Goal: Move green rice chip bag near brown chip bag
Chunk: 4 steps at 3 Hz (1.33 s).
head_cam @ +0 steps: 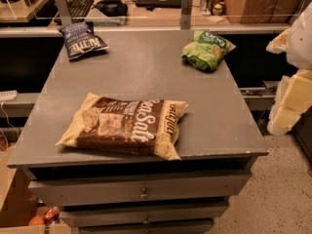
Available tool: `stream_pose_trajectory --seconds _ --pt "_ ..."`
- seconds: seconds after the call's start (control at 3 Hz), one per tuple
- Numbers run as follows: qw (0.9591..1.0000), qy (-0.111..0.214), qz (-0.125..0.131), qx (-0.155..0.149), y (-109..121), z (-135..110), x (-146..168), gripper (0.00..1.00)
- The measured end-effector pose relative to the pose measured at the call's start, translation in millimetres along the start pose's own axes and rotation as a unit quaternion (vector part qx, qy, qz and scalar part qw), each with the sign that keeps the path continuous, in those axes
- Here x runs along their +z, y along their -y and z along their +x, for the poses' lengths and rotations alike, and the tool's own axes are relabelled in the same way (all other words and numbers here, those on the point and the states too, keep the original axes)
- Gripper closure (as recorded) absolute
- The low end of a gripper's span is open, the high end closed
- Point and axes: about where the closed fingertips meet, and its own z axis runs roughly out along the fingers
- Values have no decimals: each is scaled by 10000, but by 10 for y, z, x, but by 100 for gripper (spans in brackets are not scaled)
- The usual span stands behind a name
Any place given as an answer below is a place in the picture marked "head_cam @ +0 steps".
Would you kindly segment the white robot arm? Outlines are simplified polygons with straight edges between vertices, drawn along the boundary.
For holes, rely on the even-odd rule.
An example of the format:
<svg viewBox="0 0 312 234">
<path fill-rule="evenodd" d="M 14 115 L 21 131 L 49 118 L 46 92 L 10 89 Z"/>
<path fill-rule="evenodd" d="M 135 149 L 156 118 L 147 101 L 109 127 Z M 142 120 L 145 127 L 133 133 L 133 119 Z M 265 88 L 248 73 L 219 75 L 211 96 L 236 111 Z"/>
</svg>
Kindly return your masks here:
<svg viewBox="0 0 312 234">
<path fill-rule="evenodd" d="M 312 3 L 288 29 L 269 42 L 266 50 L 285 53 L 287 62 L 297 68 L 292 77 L 282 77 L 269 114 L 267 130 L 280 136 L 290 131 L 312 106 Z"/>
</svg>

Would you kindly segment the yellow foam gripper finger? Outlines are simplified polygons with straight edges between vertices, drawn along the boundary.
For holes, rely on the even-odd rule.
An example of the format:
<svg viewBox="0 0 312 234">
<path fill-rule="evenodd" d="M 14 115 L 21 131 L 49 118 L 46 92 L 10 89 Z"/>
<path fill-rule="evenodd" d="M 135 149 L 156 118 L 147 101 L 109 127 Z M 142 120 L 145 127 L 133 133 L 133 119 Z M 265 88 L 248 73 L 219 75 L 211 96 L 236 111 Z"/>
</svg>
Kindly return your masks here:
<svg viewBox="0 0 312 234">
<path fill-rule="evenodd" d="M 292 77 L 283 76 L 269 114 L 271 135 L 286 134 L 312 106 L 312 71 L 299 69 Z"/>
<path fill-rule="evenodd" d="M 277 37 L 268 43 L 266 51 L 273 54 L 281 54 L 287 50 L 290 30 L 285 29 Z"/>
</svg>

